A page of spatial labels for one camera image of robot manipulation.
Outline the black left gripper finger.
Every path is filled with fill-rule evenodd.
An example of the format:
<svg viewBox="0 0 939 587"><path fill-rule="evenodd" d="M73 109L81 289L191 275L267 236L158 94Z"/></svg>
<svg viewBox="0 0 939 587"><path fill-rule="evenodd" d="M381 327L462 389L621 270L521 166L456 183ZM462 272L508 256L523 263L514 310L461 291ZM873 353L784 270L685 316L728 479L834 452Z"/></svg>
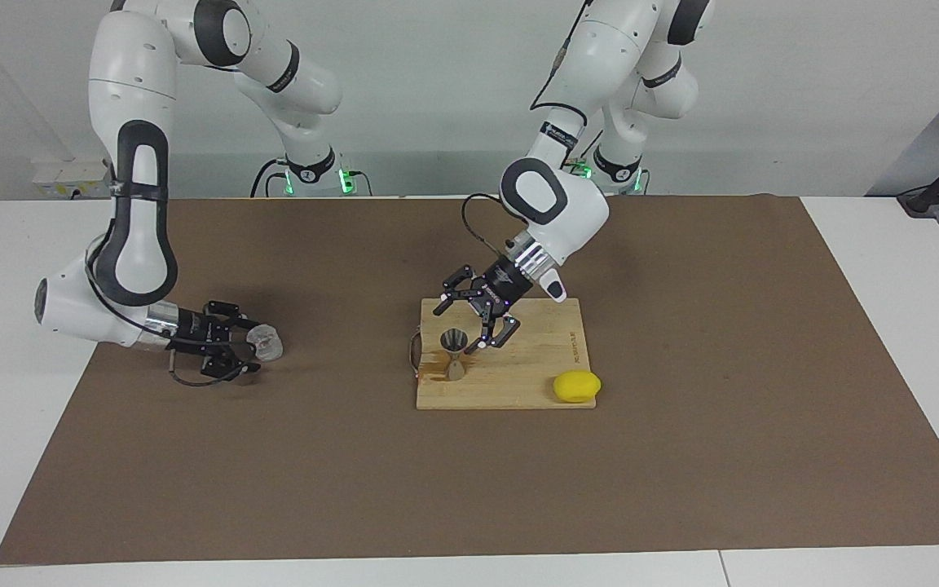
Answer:
<svg viewBox="0 0 939 587"><path fill-rule="evenodd" d="M460 270L454 271L443 282L443 292L439 298L439 305L434 308L434 316L442 316L455 301L473 303L483 294L481 287L474 286L476 274L470 265L463 265Z"/></svg>
<svg viewBox="0 0 939 587"><path fill-rule="evenodd" d="M481 320L479 335L469 343L467 351L477 352L486 348L502 348L521 326L517 317L511 316L510 302L473 302L470 304Z"/></svg>

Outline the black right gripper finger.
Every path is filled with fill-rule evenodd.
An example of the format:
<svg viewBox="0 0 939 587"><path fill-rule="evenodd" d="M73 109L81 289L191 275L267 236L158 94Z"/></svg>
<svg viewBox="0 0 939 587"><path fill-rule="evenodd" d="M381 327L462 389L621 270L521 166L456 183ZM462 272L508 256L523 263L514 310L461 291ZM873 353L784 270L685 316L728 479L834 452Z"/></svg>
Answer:
<svg viewBox="0 0 939 587"><path fill-rule="evenodd" d="M209 301L204 305L205 334L230 334L232 330L250 331L261 322L251 320L237 304Z"/></svg>
<svg viewBox="0 0 939 587"><path fill-rule="evenodd" d="M249 342L212 343L202 347L202 354L201 375L213 382L232 382L262 368Z"/></svg>

